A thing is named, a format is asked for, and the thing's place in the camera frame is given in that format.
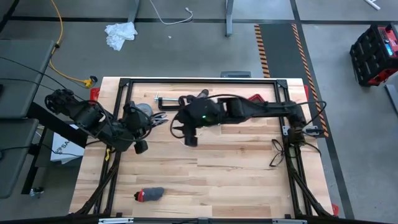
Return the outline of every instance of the white rag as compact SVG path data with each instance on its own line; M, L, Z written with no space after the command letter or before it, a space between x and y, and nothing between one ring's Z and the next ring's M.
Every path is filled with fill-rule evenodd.
M105 32L108 34L106 43L117 51L122 49L125 40L134 40L134 35L138 34L132 22L107 25Z

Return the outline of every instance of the yellow extension cord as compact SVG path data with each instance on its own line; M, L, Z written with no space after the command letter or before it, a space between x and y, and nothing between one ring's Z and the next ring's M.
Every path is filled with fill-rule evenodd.
M57 6L55 5L55 3L54 3L53 0L51 0L51 3L52 3L52 5L54 6L54 8L55 8L55 10L56 10L56 12L57 12L58 18L60 19L61 33L60 33L60 37L59 37L58 40L57 40L57 46L59 46L60 43L61 43L61 40L62 40L62 35L63 35L62 17L61 17L61 14L60 14L60 12L59 12L59 10L58 10L58 8L57 8ZM54 48L52 49L51 55L53 55L53 54L55 53L55 50L56 50L56 47L54 47ZM94 80L92 80L92 79L80 80L80 79L78 79L78 78L69 77L68 75L66 75L66 74L64 74L64 73L62 73L62 72L60 72L59 70L57 70L57 69L55 68L54 64L52 63L52 57L51 57L51 59L50 59L50 63L49 63L49 64L50 64L50 68L51 68L52 70L54 70L55 72L57 72L59 75L65 77L65 78L67 78L67 79L69 79L69 80L75 81L75 82L81 82L81 83L83 83L83 84L85 85L86 88L91 88L91 87L95 84Z

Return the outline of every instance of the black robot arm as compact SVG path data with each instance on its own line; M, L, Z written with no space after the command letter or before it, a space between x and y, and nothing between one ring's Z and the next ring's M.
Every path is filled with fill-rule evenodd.
M197 146L196 128L218 124L239 124L249 118L286 117L289 120L289 142L304 141L302 128L306 125L303 110L293 101L283 103L253 103L243 97L197 98L179 109L175 120L183 124L173 127L182 131L187 146Z
M137 154L148 149L142 139L149 133L150 118L133 101L123 107L123 118L119 120L96 101L78 101L71 90L55 90L45 97L45 105L55 114L68 116L81 130L116 151L124 152L134 142Z

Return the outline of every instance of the wooden tabletop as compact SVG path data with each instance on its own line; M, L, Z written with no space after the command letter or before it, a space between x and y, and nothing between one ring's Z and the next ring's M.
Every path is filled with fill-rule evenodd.
M105 77L98 101L112 112L120 77ZM290 98L305 102L301 79L287 79ZM167 84L135 83L132 100L151 105L159 112L154 97L178 98L197 95L203 89L210 95L230 93L246 98L258 93L266 101L275 101L272 86L260 84ZM124 99L119 110L123 113ZM307 121L308 105L303 105ZM175 112L168 112L172 119ZM125 217L146 218L284 218L293 213L285 161L269 167L277 154L271 139L281 141L277 118L255 118L241 124L224 124L198 129L198 147L187 147L172 137L170 123L152 130L146 139L149 149L136 155L134 147L122 153L114 195L113 213ZM306 140L317 145L314 138ZM301 147L308 188L326 211L332 213L320 155L308 146ZM75 212L89 199L98 185L105 145L92 144L85 149L70 211ZM137 202L134 194L146 187L165 188L156 202ZM302 211L301 191L297 187ZM103 197L105 205L107 191Z

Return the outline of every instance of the warning tape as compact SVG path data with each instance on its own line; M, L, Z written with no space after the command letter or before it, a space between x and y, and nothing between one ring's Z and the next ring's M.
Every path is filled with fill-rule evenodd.
M294 36L296 38L298 51L300 52L301 59L303 60L304 70L305 70L305 73L307 74L308 82L310 83L310 88L311 88L313 99L314 100L318 100L317 91L315 91L315 85L313 84L312 77L311 77L311 72L310 72L310 69L308 68L307 60L305 59L304 50L303 50L303 47L301 45L299 32L297 32L296 24L292 24L292 28L293 28ZM319 103L315 103L315 105L317 106L317 111L320 112L321 109L322 109L320 104ZM323 115L320 114L319 118L320 118L323 130L325 130L325 132L323 134L325 135L325 137L329 137L328 128L326 127L326 122L323 119Z
M269 78L271 76L269 75L266 50L264 48L264 44L262 43L261 30L260 30L260 26L258 24L254 25L254 33L256 34L257 46L259 49L262 74L264 75L264 78Z

